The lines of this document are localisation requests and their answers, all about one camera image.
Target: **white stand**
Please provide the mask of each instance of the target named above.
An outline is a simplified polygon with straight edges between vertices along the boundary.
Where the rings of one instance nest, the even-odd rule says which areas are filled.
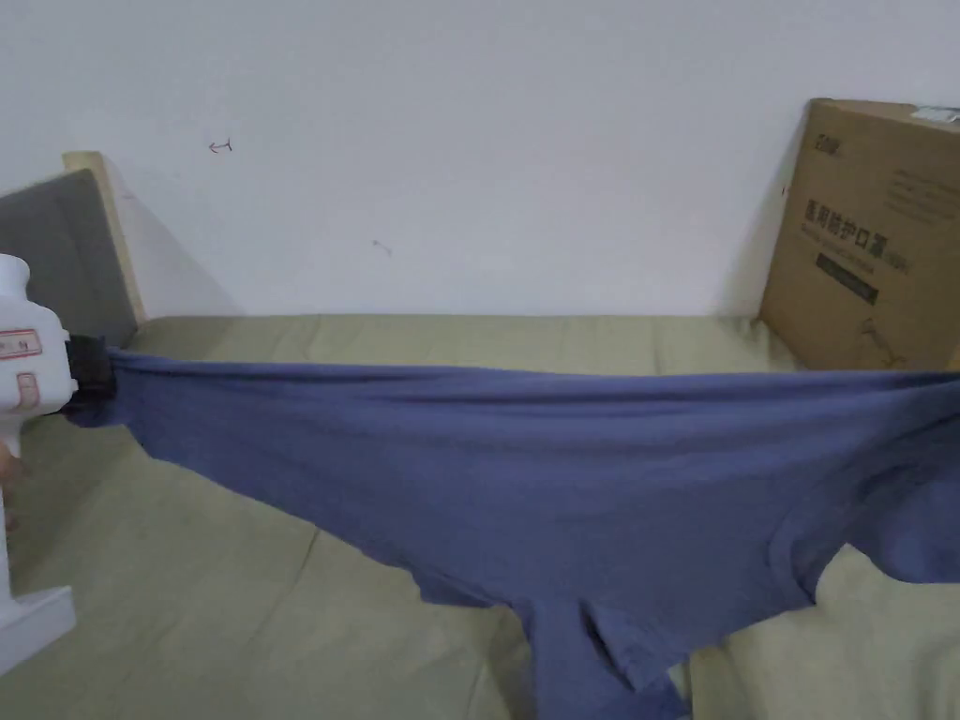
[[[10,590],[7,534],[0,496],[0,675],[36,654],[77,624],[70,588],[14,599]]]

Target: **gray headboard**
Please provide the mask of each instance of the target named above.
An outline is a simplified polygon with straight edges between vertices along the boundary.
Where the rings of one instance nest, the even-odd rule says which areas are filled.
[[[137,328],[104,198],[89,169],[0,197],[0,252],[30,265],[27,294],[72,333],[124,346]]]

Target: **white wall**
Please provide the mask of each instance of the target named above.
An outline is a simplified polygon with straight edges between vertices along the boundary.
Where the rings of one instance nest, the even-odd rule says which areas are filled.
[[[153,316],[752,312],[804,101],[960,104],[958,28],[956,0],[4,0],[0,187],[107,154]]]

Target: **wall mark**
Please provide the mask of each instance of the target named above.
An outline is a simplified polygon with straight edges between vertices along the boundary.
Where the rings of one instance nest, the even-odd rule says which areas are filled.
[[[219,155],[220,153],[218,153],[217,151],[223,150],[224,148],[227,148],[229,151],[233,152],[233,147],[230,145],[230,138],[227,138],[227,142],[221,145],[217,145],[216,143],[211,142],[209,145],[207,145],[207,147],[210,149],[210,152],[213,153],[214,155]]]
[[[386,245],[384,245],[383,243],[381,243],[379,240],[373,240],[373,241],[372,241],[372,244],[373,244],[373,246],[374,246],[375,248],[379,248],[380,250],[382,250],[382,251],[384,251],[386,254],[388,254],[390,257],[393,257],[393,256],[394,256],[394,249],[393,249],[393,248],[388,248]]]

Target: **cardboard box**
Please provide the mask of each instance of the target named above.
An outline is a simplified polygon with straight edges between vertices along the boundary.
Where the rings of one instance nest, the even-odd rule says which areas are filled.
[[[917,111],[810,105],[760,318],[811,369],[960,370],[960,124]]]

